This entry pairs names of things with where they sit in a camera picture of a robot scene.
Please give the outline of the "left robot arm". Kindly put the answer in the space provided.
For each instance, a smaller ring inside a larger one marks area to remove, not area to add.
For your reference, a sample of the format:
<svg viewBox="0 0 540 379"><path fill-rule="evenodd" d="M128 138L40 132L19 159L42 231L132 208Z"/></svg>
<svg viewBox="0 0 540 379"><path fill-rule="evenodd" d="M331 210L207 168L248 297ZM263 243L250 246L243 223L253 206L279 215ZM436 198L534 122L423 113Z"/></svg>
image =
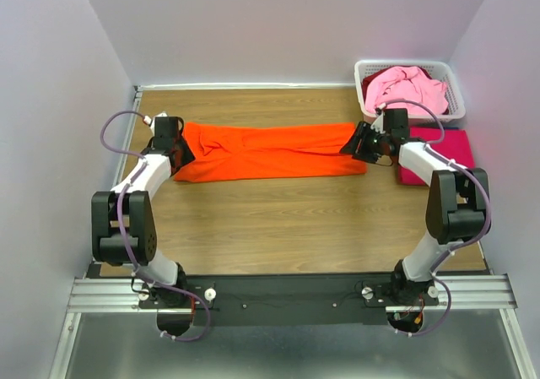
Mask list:
<svg viewBox="0 0 540 379"><path fill-rule="evenodd" d="M184 137L185 122L162 112L150 117L140 113L152 133L141 152L115 147L105 140L105 132L119 116L110 117L100 131L100 142L109 151L133 156L136 165L108 191L91 198L91 243L93 258L111 266L127 266L133 279L143 282L140 295L163 302L169 308L193 306L197 298L187 288L183 267L158 248L152 199L174 174L195 160Z"/></svg>

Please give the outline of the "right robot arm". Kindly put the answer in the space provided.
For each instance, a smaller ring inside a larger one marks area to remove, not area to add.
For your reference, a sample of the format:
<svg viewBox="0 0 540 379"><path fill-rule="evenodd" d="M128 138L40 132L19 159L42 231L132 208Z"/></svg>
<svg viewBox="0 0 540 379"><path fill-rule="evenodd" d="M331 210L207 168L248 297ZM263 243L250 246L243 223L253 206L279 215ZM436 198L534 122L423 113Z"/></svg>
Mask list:
<svg viewBox="0 0 540 379"><path fill-rule="evenodd" d="M359 122L341 154L375 164L386 156L412 171L428 187L426 232L400 260L385 295L408 305L426 293L451 254L485 236L491 227L489 178L481 168L467 168L410 134L405 109L385 109L372 122Z"/></svg>

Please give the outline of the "orange t-shirt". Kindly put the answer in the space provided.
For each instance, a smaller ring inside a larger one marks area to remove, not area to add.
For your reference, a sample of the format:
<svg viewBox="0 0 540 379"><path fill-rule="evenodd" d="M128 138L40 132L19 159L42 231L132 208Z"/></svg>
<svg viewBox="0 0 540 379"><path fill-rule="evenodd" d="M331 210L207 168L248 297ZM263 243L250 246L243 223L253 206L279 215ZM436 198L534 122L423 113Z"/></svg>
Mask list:
<svg viewBox="0 0 540 379"><path fill-rule="evenodd" d="M174 175L192 183L363 175L367 165L341 154L353 123L296 127L225 127L188 122L195 160Z"/></svg>

